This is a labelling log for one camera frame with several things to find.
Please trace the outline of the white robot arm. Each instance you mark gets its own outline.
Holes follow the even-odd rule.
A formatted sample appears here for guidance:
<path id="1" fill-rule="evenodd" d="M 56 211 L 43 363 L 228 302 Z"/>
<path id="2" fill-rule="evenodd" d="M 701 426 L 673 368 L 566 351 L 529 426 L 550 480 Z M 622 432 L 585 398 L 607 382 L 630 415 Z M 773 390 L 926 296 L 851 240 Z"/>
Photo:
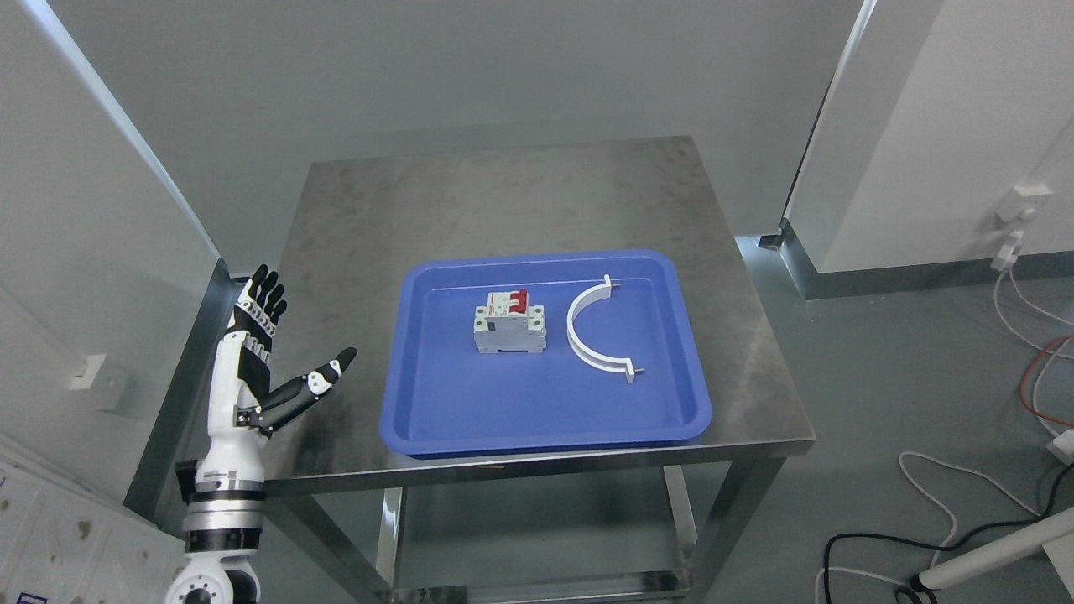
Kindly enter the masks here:
<path id="1" fill-rule="evenodd" d="M 258 603 L 262 590 L 252 567 L 263 534 L 263 481 L 212 476 L 195 481 L 198 461 L 174 466 L 187 508 L 183 520 L 185 565 L 164 603 Z"/>

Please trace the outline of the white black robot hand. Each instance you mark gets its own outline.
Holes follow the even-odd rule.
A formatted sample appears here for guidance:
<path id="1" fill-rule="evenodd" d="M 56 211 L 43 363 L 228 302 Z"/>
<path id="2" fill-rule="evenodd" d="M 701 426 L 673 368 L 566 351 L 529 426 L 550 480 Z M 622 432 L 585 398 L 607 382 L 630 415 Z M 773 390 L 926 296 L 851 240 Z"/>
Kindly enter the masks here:
<path id="1" fill-rule="evenodd" d="M 195 470 L 200 491 L 250 490 L 264 481 L 268 438 L 325 398 L 355 359 L 357 349 L 347 347 L 322 366 L 271 388 L 268 363 L 285 310 L 279 273 L 261 264 L 242 288 L 217 344 L 206 420 L 211 450 Z"/>

